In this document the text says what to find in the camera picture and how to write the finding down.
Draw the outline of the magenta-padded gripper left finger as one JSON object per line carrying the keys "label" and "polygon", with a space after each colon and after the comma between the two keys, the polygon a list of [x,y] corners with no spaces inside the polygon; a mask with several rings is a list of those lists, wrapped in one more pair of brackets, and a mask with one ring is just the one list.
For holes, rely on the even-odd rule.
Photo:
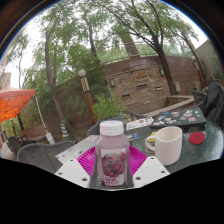
{"label": "magenta-padded gripper left finger", "polygon": [[56,158],[62,163],[62,167],[56,172],[57,176],[84,188],[94,189],[99,186],[94,147],[84,151],[72,146]]}

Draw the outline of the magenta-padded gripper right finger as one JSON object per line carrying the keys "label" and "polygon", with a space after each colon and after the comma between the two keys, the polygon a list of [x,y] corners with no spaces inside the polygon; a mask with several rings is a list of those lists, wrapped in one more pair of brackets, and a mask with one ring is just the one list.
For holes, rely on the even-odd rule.
{"label": "magenta-padded gripper right finger", "polygon": [[128,188],[140,188],[167,175],[169,171],[155,156],[147,157],[137,148],[129,147]]}

